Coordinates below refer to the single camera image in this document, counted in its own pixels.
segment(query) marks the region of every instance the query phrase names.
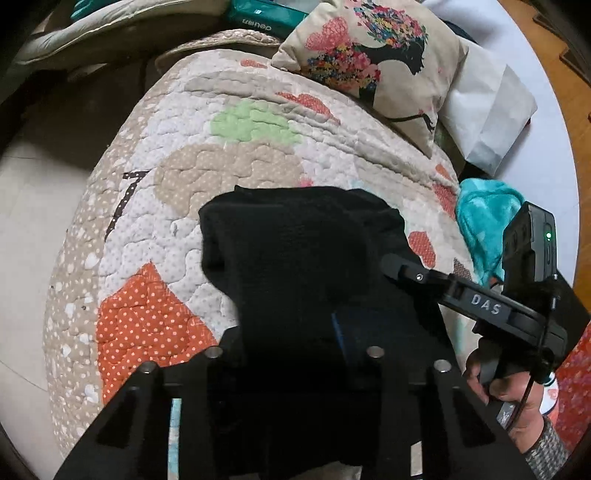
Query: green package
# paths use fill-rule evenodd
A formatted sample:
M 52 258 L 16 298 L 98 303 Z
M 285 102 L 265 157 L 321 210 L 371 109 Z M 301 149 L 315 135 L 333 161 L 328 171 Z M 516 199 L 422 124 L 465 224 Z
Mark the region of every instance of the green package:
M 237 27 L 287 38 L 318 3 L 318 0 L 232 0 L 228 20 Z

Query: green patch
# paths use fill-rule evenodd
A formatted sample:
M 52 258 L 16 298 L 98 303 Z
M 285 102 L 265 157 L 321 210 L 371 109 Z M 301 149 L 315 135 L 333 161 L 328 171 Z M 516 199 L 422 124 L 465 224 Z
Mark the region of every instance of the green patch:
M 269 111 L 269 103 L 259 100 L 242 100 L 238 105 L 227 108 L 211 121 L 213 135 L 249 142 L 270 140 L 280 144 L 293 145 L 300 136 L 287 124 L 287 119 Z

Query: wooden floor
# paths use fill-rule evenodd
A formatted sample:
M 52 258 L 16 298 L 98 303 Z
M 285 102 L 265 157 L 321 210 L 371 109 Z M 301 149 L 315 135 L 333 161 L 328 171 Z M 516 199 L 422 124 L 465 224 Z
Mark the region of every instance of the wooden floor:
M 574 290 L 591 310 L 591 87 L 560 61 L 565 43 L 532 20 L 536 10 L 520 0 L 499 0 L 530 42 L 562 109 L 579 182 L 580 235 Z

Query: teal towel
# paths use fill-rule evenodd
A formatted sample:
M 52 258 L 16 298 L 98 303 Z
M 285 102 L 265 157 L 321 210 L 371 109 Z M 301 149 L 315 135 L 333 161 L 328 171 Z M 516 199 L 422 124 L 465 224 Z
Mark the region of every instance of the teal towel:
M 491 276 L 505 278 L 501 268 L 503 230 L 524 201 L 521 193 L 500 180 L 466 179 L 460 183 L 457 224 L 480 285 L 488 286 Z
M 72 13 L 70 19 L 72 20 L 72 23 L 74 23 L 79 19 L 87 17 L 91 13 L 118 1 L 119 0 L 78 0 L 74 5 L 74 13 Z

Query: decorative pillow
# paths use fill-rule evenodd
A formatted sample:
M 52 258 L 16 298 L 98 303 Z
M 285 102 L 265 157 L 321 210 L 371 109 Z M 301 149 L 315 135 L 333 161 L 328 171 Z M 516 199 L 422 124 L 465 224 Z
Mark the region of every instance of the decorative pillow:
M 465 55 L 415 0 L 327 0 L 271 64 L 358 97 L 431 157 L 437 112 Z

